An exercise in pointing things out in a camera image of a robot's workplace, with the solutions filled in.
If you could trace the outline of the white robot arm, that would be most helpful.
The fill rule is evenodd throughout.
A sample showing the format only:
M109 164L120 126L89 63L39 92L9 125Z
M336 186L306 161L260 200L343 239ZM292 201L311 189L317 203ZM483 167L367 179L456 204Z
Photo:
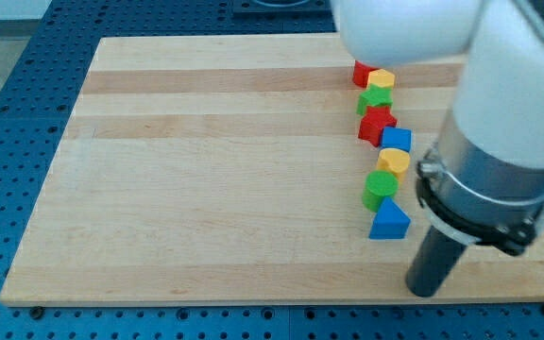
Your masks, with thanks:
M440 133L416 171L432 232L523 253L544 229L544 1L334 1L358 61L465 54Z

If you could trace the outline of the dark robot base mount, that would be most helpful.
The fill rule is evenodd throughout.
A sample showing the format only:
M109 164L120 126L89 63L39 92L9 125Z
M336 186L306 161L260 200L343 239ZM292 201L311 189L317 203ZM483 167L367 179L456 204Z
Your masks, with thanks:
M233 17L330 14L326 0L233 0Z

